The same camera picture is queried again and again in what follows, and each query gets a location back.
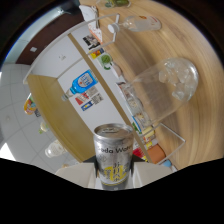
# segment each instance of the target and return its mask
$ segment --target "cabinet door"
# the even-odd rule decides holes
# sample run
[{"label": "cabinet door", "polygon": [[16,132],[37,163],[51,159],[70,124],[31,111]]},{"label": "cabinet door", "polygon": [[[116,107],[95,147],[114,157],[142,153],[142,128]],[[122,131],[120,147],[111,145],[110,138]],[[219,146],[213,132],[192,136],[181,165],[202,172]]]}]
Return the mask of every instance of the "cabinet door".
[{"label": "cabinet door", "polygon": [[80,58],[81,55],[74,44],[65,36],[41,57],[31,73],[57,78]]}]

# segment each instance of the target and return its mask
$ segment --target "paper sign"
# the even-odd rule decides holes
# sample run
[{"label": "paper sign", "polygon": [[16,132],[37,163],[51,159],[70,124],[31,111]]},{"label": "paper sign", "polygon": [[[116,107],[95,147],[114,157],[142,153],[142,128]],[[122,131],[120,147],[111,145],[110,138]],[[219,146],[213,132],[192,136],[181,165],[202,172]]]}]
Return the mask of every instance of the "paper sign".
[{"label": "paper sign", "polygon": [[83,104],[88,99],[89,99],[89,97],[88,97],[88,95],[85,92],[75,98],[76,102],[79,105]]},{"label": "paper sign", "polygon": [[98,92],[97,88],[95,86],[91,87],[90,89],[86,90],[86,93],[89,97],[93,96]]},{"label": "paper sign", "polygon": [[101,102],[103,100],[103,97],[101,96],[100,93],[98,93],[97,95],[95,95],[92,98],[92,101],[94,102],[94,104],[98,104],[99,102]]},{"label": "paper sign", "polygon": [[83,111],[89,109],[93,105],[92,101],[89,101],[88,103],[84,104],[81,108]]}]

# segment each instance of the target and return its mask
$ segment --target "aluminum can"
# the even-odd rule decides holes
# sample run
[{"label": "aluminum can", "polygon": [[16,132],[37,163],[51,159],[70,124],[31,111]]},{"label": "aluminum can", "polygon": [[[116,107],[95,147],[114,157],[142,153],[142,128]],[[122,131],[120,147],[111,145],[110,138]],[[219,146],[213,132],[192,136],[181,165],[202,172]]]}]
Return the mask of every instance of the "aluminum can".
[{"label": "aluminum can", "polygon": [[133,129],[125,124],[105,124],[94,130],[99,176],[104,190],[124,190],[133,155]]}]

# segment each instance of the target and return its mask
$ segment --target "wooden surface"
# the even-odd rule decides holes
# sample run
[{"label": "wooden surface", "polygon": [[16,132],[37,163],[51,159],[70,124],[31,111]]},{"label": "wooden surface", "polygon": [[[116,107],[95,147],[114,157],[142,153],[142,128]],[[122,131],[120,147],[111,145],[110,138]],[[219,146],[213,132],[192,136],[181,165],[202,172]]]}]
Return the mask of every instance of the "wooden surface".
[{"label": "wooden surface", "polygon": [[[80,0],[83,5],[93,1]],[[210,43],[183,16],[153,1],[132,1],[130,8],[101,10],[99,16],[120,13],[120,21],[130,15],[152,15],[162,23],[159,31],[134,33],[122,30],[116,42],[105,49],[123,70],[127,81],[149,66],[169,57],[184,57],[192,61],[199,73],[199,85],[192,99],[162,122],[186,140],[185,145],[172,156],[178,169],[189,165],[222,158],[224,155],[224,73],[223,67]],[[111,39],[107,25],[114,20],[100,21],[103,41]],[[176,143],[166,142],[166,153]]]},{"label": "wooden surface", "polygon": [[93,134],[70,101],[61,100],[64,91],[58,80],[33,74],[27,80],[41,116],[64,148],[79,162],[94,156]]}]

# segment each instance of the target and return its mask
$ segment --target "clear plastic cup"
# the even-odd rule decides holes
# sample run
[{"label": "clear plastic cup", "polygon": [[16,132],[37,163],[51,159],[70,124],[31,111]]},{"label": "clear plastic cup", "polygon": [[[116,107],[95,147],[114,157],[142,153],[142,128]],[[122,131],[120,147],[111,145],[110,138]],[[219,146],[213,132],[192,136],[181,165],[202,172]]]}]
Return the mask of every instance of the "clear plastic cup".
[{"label": "clear plastic cup", "polygon": [[137,105],[145,122],[152,125],[186,104],[197,85],[198,72],[192,62],[168,58],[137,75],[124,90],[131,97],[128,102]]}]

